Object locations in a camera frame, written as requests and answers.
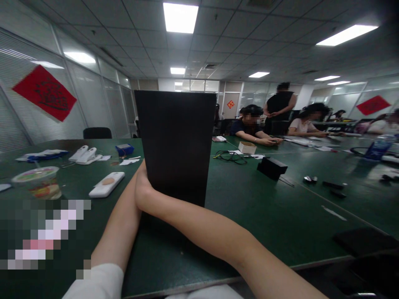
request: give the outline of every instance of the door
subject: door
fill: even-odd
[[[224,94],[224,104],[223,104],[224,118],[236,118],[239,99],[240,99],[239,93]]]

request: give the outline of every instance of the conference table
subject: conference table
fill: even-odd
[[[245,157],[246,163],[239,165],[214,158],[219,150],[238,150],[240,141],[238,137],[227,137],[227,142],[212,142],[205,207],[249,230],[294,270],[354,259],[333,241],[339,232],[371,226],[399,238],[399,184],[379,181],[383,174],[397,175],[398,167],[367,162],[342,151],[368,147],[371,136],[342,137],[340,147],[334,148],[337,152],[322,152],[287,141],[274,147],[258,145],[256,154],[288,166],[277,181],[256,170],[261,160]],[[2,276],[4,297],[61,298],[66,292],[76,270],[83,269],[84,260],[90,259],[116,201],[140,166],[140,162],[119,166],[117,162],[122,160],[115,145],[124,143],[134,146],[132,157],[144,157],[141,139],[54,140],[0,155],[0,184],[36,167],[15,161],[29,152],[70,151],[63,158],[39,162],[41,167],[65,165],[83,145],[96,147],[102,155],[112,155],[108,161],[60,168],[57,179],[63,195],[59,200],[35,200],[15,188],[0,193],[2,269],[12,258],[10,252],[22,249],[23,240],[34,238],[31,232],[43,228],[44,218],[53,219],[54,210],[73,208],[74,201],[84,202],[83,219],[76,221],[76,227],[64,234],[54,250],[46,251],[46,259],[38,262],[39,270],[13,270]],[[91,200],[88,194],[93,186],[111,172],[125,172],[126,176],[107,198]],[[317,176],[317,184],[305,183],[304,176]],[[346,183],[343,193],[347,197],[332,195],[322,185],[324,180]],[[199,249],[168,224],[143,215],[122,297],[151,298],[240,279],[234,268]]]

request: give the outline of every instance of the small box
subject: small box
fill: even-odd
[[[242,141],[240,141],[240,144],[238,145],[238,149],[243,154],[255,154],[256,145],[253,144],[253,143],[250,143],[250,142],[242,142]]]

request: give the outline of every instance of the blue item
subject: blue item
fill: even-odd
[[[363,156],[364,159],[369,161],[381,161],[382,156],[389,150],[389,148],[395,143],[396,137],[393,135],[381,135],[370,145],[366,154]]]
[[[117,145],[115,148],[120,157],[132,154],[134,151],[134,147],[132,147],[130,144]]]

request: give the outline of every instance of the black box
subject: black box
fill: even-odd
[[[258,164],[258,170],[273,180],[278,180],[280,175],[287,171],[288,166],[273,158],[264,157]]]

